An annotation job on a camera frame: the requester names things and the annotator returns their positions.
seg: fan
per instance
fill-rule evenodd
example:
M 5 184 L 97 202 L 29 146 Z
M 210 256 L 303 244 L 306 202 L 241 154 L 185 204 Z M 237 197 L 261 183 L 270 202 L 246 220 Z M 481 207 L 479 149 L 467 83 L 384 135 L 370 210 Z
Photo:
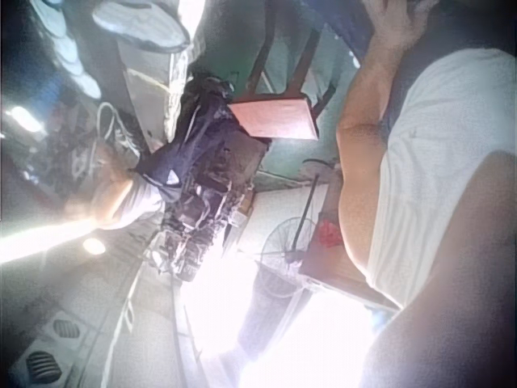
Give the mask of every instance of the fan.
M 273 297 L 291 297 L 302 287 L 298 271 L 316 229 L 314 222 L 307 218 L 307 212 L 318 180 L 328 177 L 332 167 L 320 160 L 308 159 L 301 172 L 313 181 L 304 212 L 301 217 L 279 224 L 267 237 L 260 256 L 258 277 L 264 290 Z

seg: ceiling light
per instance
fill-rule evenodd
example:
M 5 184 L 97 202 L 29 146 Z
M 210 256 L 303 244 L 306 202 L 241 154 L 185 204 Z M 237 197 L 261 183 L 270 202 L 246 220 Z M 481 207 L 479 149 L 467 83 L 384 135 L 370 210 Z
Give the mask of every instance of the ceiling light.
M 106 251 L 104 244 L 97 238 L 87 238 L 82 243 L 82 247 L 92 255 L 101 255 Z
M 35 133 L 43 130 L 43 125 L 25 108 L 14 107 L 10 112 L 6 112 L 6 114 L 15 119 L 16 122 L 28 132 Z

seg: metal pole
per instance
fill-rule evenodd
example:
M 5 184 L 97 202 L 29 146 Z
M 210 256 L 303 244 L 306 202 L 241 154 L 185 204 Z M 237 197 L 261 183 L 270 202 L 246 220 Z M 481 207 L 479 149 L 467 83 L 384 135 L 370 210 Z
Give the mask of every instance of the metal pole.
M 298 238 L 300 237 L 301 228 L 303 228 L 303 226 L 304 226 L 305 217 L 307 217 L 307 212 L 309 211 L 309 206 L 310 206 L 311 201 L 313 200 L 314 190 L 316 190 L 316 185 L 317 185 L 317 182 L 319 179 L 320 179 L 320 175 L 318 174 L 314 177 L 313 184 L 310 187 L 309 198 L 307 198 L 307 204 L 305 204 L 304 212 L 301 215 L 300 225 L 298 226 L 298 230 L 296 231 L 296 234 L 294 235 L 294 240 L 292 240 L 291 251 L 296 250 L 296 244 L 298 243 Z

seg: round vent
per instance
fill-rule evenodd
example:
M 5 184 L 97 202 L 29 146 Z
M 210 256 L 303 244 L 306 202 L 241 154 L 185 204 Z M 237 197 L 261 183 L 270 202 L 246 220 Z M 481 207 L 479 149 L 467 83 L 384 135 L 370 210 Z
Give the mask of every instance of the round vent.
M 68 320 L 56 319 L 53 326 L 54 331 L 61 338 L 79 338 L 79 335 L 81 334 L 79 326 Z
M 50 353 L 32 352 L 26 363 L 32 384 L 50 384 L 61 377 L 61 369 Z

